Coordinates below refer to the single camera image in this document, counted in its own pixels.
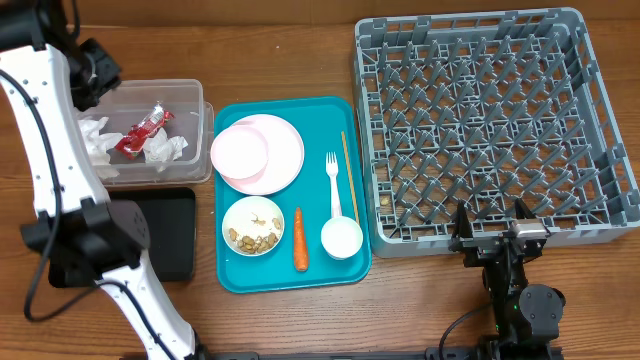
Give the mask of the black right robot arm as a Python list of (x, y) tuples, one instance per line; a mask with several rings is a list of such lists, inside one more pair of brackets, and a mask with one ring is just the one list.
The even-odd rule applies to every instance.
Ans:
[(561, 360), (562, 349), (551, 342), (559, 337), (566, 298), (556, 288), (531, 284), (525, 264), (539, 258), (550, 231), (527, 207), (514, 202), (516, 218), (508, 230), (492, 237), (476, 237), (465, 203), (459, 202), (449, 249), (464, 255), (465, 267), (481, 267), (490, 302), (454, 321), (443, 333), (438, 356), (445, 355), (445, 341), (455, 327), (483, 311), (493, 310), (495, 335), (483, 336), (478, 344), (456, 353), (465, 359)]

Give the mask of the red snack wrapper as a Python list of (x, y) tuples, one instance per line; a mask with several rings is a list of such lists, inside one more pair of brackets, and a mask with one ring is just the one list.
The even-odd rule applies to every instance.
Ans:
[(134, 160), (143, 149), (146, 140), (154, 137), (167, 122), (174, 118), (175, 115), (166, 110), (162, 104), (156, 104), (139, 123), (131, 127), (115, 145), (115, 149), (128, 159)]

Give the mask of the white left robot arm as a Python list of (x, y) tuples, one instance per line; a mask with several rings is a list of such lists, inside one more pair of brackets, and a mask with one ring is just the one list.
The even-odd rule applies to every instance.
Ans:
[[(119, 307), (150, 359), (207, 359), (208, 349), (173, 306), (151, 264), (139, 206), (111, 200), (95, 172), (75, 115), (117, 88), (120, 67), (93, 38), (77, 41), (60, 1), (1, 4), (1, 86), (30, 166), (37, 219), (21, 227), (41, 256), (23, 313), (44, 322), (96, 290)], [(53, 312), (32, 312), (46, 268), (73, 272), (87, 290)]]

